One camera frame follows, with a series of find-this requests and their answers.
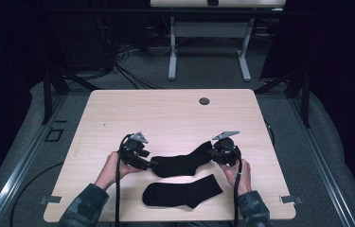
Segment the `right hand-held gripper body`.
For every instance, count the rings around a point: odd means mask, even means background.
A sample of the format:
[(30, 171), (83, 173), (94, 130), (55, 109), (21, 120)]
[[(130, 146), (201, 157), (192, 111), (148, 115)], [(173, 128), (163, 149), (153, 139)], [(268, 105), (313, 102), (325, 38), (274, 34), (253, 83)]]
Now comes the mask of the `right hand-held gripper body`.
[(240, 158), (239, 148), (232, 140), (232, 136), (239, 134), (238, 131), (224, 131), (219, 135), (213, 137), (216, 143), (213, 149), (218, 152), (217, 157), (212, 157), (213, 161), (221, 165), (234, 166), (236, 161)]

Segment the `white desk with grey legs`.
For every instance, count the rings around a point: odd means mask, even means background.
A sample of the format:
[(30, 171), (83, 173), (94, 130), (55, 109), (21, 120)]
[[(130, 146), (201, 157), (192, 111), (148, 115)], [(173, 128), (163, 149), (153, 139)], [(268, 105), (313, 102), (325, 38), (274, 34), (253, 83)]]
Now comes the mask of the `white desk with grey legs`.
[[(286, 0), (219, 0), (218, 6), (209, 6), (207, 0), (151, 0), (151, 6), (158, 9), (249, 9), (282, 11)], [(240, 70), (244, 81), (250, 81), (251, 76), (246, 61), (246, 52), (254, 28), (254, 17), (236, 19), (228, 22), (226, 19), (192, 20), (170, 17), (169, 39), (169, 80), (176, 79), (177, 47), (176, 41), (181, 38), (242, 38), (241, 49), (237, 51)]]

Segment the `black horizontal frame bar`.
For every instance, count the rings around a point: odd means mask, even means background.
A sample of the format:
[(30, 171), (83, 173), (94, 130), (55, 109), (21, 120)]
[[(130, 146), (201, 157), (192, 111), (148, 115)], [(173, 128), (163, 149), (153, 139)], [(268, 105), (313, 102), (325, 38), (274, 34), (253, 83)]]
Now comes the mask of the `black horizontal frame bar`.
[(281, 17), (291, 15), (284, 11), (274, 10), (247, 10), (247, 9), (35, 9), (44, 13), (73, 13), (89, 15), (161, 15), (161, 16), (181, 16), (181, 15), (244, 15), (248, 17)]

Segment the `person's left hand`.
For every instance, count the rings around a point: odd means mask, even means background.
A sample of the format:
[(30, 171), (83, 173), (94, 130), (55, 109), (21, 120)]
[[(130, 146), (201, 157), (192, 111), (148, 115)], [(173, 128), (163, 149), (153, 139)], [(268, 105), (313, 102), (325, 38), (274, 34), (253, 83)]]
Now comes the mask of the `person's left hand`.
[(138, 173), (140, 169), (133, 166), (126, 166), (123, 163), (118, 163), (118, 153), (113, 151), (108, 157), (100, 171), (95, 185), (106, 191), (112, 184), (116, 182), (116, 170), (119, 169), (119, 179), (122, 179), (128, 174)]

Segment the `grey metal floor rail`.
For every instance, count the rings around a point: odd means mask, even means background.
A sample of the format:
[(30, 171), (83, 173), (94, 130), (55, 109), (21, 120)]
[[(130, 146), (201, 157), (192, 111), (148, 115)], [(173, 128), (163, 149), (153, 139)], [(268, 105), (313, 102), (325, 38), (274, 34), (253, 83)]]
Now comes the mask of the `grey metal floor rail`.
[(62, 110), (68, 103), (66, 96), (54, 99), (53, 114), (44, 124), (44, 102), (35, 96), (21, 129), (0, 166), (0, 227), (54, 227), (44, 221), (44, 200), (54, 186), (62, 152), (50, 154), (45, 138), (60, 134), (55, 127), (66, 127)]
[(302, 120), (300, 106), (296, 100), (289, 99), (288, 103), (292, 109), (296, 121), (301, 131), (304, 132), (308, 144), (311, 148), (311, 157), (320, 175), (320, 178), (328, 192), (328, 196), (336, 210), (336, 213), (342, 222), (343, 227), (355, 227), (355, 218), (353, 217), (345, 197), (332, 175), (324, 154), (318, 145), (311, 128), (308, 128)]

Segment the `black metal stand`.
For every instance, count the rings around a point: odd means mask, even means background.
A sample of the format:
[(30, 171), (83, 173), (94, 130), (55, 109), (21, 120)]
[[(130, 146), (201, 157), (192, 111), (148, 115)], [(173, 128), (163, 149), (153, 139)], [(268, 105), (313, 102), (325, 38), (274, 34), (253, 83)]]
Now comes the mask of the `black metal stand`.
[(311, 96), (311, 75), (304, 69), (296, 69), (284, 75), (283, 77), (273, 79), (266, 85), (255, 90), (256, 95), (263, 94), (276, 87), (283, 81), (288, 81), (287, 88), (284, 91), (286, 98), (295, 98), (301, 94), (300, 118), (304, 125), (309, 128), (309, 110)]
[(67, 96), (70, 92), (69, 86), (66, 84), (65, 80), (71, 79), (82, 87), (95, 91), (99, 90), (99, 87), (96, 85), (78, 77), (76, 74), (65, 70), (61, 67), (51, 67), (48, 68), (43, 77), (43, 86), (44, 86), (44, 119), (43, 124), (46, 124), (53, 114), (53, 105), (52, 105), (52, 89), (60, 96)]

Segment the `person's right hand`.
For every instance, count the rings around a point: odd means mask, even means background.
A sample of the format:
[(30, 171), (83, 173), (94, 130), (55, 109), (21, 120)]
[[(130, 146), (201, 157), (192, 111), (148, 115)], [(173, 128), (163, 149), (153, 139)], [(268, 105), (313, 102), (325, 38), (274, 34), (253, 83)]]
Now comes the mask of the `person's right hand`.
[(220, 165), (227, 181), (237, 192), (237, 196), (252, 190), (251, 167), (249, 163), (241, 159), (234, 166)]

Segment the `black sock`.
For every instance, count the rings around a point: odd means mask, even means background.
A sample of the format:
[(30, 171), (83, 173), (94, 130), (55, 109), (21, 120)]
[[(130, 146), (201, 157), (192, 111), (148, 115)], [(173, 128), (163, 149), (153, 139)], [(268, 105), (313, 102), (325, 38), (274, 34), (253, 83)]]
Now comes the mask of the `black sock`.
[(151, 170), (156, 176), (161, 178), (194, 176), (199, 166), (207, 164), (212, 159), (209, 153), (211, 149), (212, 144), (207, 141), (187, 155), (154, 156), (151, 161), (155, 162), (155, 166)]
[(151, 183), (144, 190), (142, 201), (147, 206), (194, 209), (203, 201), (222, 193), (213, 174), (192, 183)]

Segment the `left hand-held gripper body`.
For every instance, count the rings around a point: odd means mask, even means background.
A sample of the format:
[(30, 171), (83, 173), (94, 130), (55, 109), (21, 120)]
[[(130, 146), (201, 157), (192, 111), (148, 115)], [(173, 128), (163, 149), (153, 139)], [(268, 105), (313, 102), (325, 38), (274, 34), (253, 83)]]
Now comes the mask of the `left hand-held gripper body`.
[(127, 165), (137, 169), (147, 170), (151, 163), (146, 160), (150, 153), (145, 150), (148, 140), (142, 132), (127, 134), (121, 141), (119, 157)]

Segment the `grey metal table bracket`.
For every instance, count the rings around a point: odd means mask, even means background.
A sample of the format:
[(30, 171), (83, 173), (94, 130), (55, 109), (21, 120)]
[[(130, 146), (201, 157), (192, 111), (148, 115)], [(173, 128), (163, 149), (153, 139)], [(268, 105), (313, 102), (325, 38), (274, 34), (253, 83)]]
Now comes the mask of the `grey metal table bracket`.
[(42, 197), (39, 200), (39, 204), (41, 205), (48, 205), (49, 203), (60, 203), (61, 202), (61, 197), (58, 196), (48, 196), (48, 197)]
[(296, 196), (281, 196), (280, 200), (282, 203), (291, 203), (294, 205), (302, 204), (304, 202), (301, 197)]

